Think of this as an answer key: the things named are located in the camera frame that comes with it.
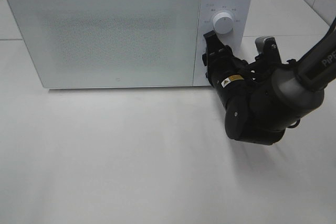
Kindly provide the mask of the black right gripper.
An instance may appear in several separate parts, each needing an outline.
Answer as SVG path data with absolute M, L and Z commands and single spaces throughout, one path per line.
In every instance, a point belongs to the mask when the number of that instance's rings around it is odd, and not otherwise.
M 225 47 L 214 31 L 205 33 L 203 37 L 206 49 L 202 61 L 206 67 L 206 77 L 213 88 L 227 77 L 234 75 L 240 75 L 248 85 L 252 85 L 252 77 L 246 71 L 248 67 L 246 60 L 235 57 L 231 48 Z

